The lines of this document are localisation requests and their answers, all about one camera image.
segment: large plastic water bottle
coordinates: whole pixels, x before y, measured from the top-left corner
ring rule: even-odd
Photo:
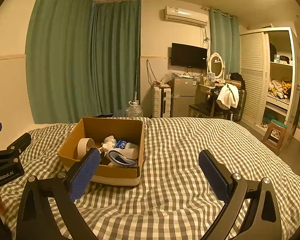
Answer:
[[[143,111],[141,109],[141,106],[138,106],[138,103],[136,101],[129,102],[129,107],[127,108],[127,116],[130,118],[133,117],[143,117]]]

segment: oval mirror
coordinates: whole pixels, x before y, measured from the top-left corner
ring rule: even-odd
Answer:
[[[218,53],[213,53],[210,57],[208,68],[210,73],[214,73],[216,78],[220,78],[223,73],[223,60]]]

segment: white mirror frame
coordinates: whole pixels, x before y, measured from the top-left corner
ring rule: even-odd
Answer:
[[[209,72],[210,73],[213,73],[212,72],[212,70],[211,70],[211,62],[212,62],[212,59],[214,58],[214,57],[218,57],[219,59],[220,59],[220,61],[221,61],[221,71],[220,71],[220,73],[217,75],[217,73],[215,73],[215,76],[216,76],[216,78],[220,78],[221,76],[222,76],[222,74],[223,74],[223,68],[225,67],[224,66],[224,64],[223,64],[223,60],[222,60],[222,58],[221,58],[221,56],[219,55],[219,53],[213,53],[211,56],[210,56],[210,60],[209,60],[209,63],[208,63],[208,70],[209,70]]]

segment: plastic stool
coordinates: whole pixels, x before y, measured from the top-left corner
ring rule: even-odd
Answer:
[[[277,130],[280,132],[279,139],[274,138],[271,136],[272,130]],[[277,120],[272,119],[272,121],[268,124],[268,129],[266,131],[265,136],[262,139],[262,143],[267,146],[271,151],[273,151],[277,156],[280,154],[280,149],[282,147],[282,143],[284,140],[284,136],[287,131],[287,126],[281,122],[278,122]]]

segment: television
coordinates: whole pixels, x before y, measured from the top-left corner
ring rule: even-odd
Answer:
[[[172,43],[171,65],[206,69],[207,49]]]

